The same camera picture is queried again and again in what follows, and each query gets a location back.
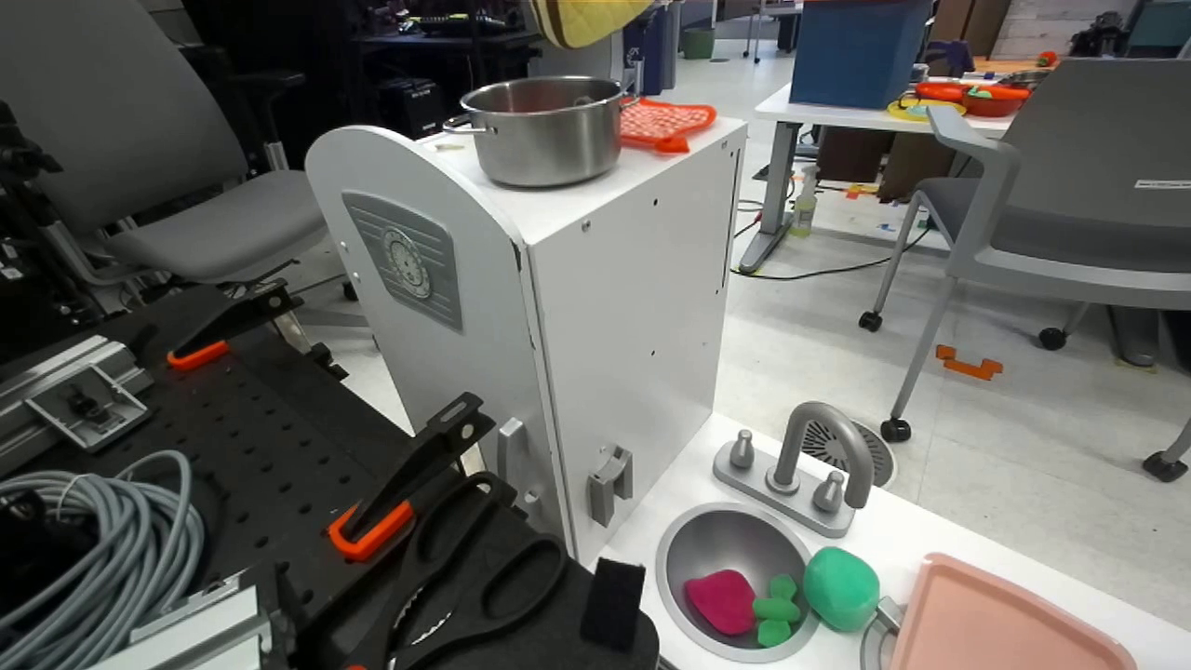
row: storage bin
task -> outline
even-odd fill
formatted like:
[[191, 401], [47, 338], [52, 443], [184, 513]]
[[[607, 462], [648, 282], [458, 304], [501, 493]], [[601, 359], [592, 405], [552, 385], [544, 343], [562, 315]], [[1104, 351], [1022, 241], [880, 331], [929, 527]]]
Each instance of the storage bin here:
[[712, 58], [716, 55], [716, 31], [712, 25], [686, 25], [680, 31], [680, 55], [686, 58]]
[[929, 0], [807, 0], [790, 102], [885, 107], [906, 92]]

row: white metal enclosure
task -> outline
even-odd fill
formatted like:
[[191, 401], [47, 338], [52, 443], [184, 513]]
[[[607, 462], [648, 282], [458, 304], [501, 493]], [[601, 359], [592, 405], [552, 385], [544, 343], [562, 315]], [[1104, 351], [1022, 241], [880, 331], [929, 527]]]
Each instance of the white metal enclosure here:
[[[348, 127], [304, 159], [415, 428], [477, 392], [501, 423], [483, 462], [581, 563], [712, 415], [741, 144], [722, 120], [571, 190], [499, 190], [458, 134]], [[601, 526], [614, 449], [632, 494]]]

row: knob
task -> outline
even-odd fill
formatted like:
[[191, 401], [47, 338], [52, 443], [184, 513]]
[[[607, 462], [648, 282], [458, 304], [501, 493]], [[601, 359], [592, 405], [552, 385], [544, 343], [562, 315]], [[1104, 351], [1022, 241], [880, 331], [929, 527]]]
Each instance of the knob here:
[[829, 474], [820, 486], [817, 486], [817, 500], [812, 505], [825, 519], [835, 519], [845, 504], [845, 474]]
[[747, 474], [747, 468], [753, 468], [753, 431], [747, 431], [747, 428], [738, 431], [730, 464], [735, 464], [738, 474]]

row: orange handle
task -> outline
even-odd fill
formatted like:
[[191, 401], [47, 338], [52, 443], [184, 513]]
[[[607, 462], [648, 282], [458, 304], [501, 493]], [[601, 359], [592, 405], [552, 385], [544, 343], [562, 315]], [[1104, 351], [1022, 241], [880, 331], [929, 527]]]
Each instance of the orange handle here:
[[974, 362], [959, 362], [955, 348], [934, 348], [934, 359], [942, 362], [942, 369], [973, 375], [973, 380], [995, 380], [995, 375], [1006, 372], [1006, 365], [995, 362], [995, 359], [983, 359], [978, 365]]
[[201, 351], [194, 351], [185, 359], [163, 352], [163, 365], [171, 372], [194, 372], [194, 369], [206, 369], [206, 365], [227, 359], [227, 351], [232, 351], [227, 338], [216, 338], [216, 343], [210, 343], [210, 348], [201, 348]]
[[359, 513], [359, 505], [351, 505], [348, 513], [340, 513], [328, 526], [328, 539], [331, 549], [351, 558], [351, 563], [367, 563], [372, 555], [381, 555], [402, 527], [415, 526], [415, 505], [411, 500], [402, 500], [402, 505], [396, 505], [392, 513], [384, 513], [366, 535], [348, 539], [343, 526]]

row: stainless steel pot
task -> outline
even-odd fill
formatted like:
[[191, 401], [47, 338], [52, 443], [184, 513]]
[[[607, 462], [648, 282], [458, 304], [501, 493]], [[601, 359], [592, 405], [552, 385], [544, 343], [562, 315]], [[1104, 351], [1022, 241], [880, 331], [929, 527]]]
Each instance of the stainless steel pot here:
[[623, 156], [623, 88], [607, 78], [552, 73], [474, 88], [479, 169], [499, 187], [544, 190], [590, 184]]

